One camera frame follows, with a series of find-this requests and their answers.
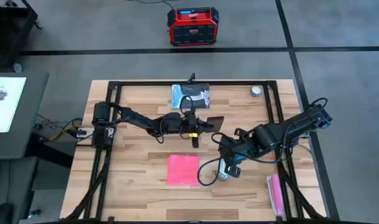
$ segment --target book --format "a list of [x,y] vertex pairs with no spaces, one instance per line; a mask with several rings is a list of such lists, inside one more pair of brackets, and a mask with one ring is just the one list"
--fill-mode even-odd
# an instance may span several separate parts
[[207,83],[173,85],[171,91],[171,108],[178,109],[182,101],[182,108],[190,108],[190,96],[194,108],[210,108],[210,88]]
[[0,133],[11,127],[26,77],[0,77]]

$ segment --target black table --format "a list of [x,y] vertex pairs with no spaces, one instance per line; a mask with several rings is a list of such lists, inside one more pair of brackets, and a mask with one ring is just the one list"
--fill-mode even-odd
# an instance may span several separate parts
[[20,159],[35,156],[70,168],[73,157],[46,146],[41,137],[32,134],[49,74],[0,73],[0,77],[26,77],[18,106],[7,133],[0,133],[0,159]]
[[37,165],[38,159],[35,157],[0,161],[0,204],[7,202],[9,185],[8,202],[14,207],[12,223],[19,223],[20,219],[27,218]]

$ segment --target table leg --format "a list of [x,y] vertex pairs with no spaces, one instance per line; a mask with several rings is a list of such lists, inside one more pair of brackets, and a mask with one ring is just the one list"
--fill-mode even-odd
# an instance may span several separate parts
[[42,141],[42,137],[33,133],[27,144],[26,156],[35,156],[69,169],[73,163],[73,156],[45,145],[45,142]]

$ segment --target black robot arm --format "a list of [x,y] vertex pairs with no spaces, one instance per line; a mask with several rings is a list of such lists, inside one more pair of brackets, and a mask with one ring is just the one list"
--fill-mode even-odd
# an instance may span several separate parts
[[[111,109],[114,108],[120,118],[116,121],[110,121],[109,116]],[[184,134],[189,133],[192,138],[193,147],[199,146],[199,134],[211,133],[219,131],[223,123],[224,117],[211,117],[207,121],[196,118],[195,109],[184,112],[184,117],[180,113],[167,113],[159,118],[147,118],[131,108],[117,105],[116,103],[99,102],[95,104],[92,125],[95,130],[93,134],[93,147],[105,146],[105,139],[108,139],[110,133],[109,128],[124,122],[145,129],[147,133],[157,139],[159,143],[163,143],[163,135],[165,134]]]
[[[327,128],[332,118],[327,114],[324,106],[312,104],[298,115],[282,123],[261,124],[249,131],[240,128],[235,130],[238,139],[233,139],[222,133],[218,150],[226,163],[225,173],[239,177],[240,168],[236,165],[245,159],[256,162],[277,163],[282,159],[284,147],[294,147],[298,144],[299,136],[319,128]],[[261,161],[258,158],[280,149],[280,158],[276,161]]]

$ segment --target pink package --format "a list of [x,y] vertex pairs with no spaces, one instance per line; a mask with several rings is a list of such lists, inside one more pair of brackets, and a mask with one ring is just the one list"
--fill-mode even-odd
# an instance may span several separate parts
[[168,185],[199,185],[199,156],[170,155],[167,165]]

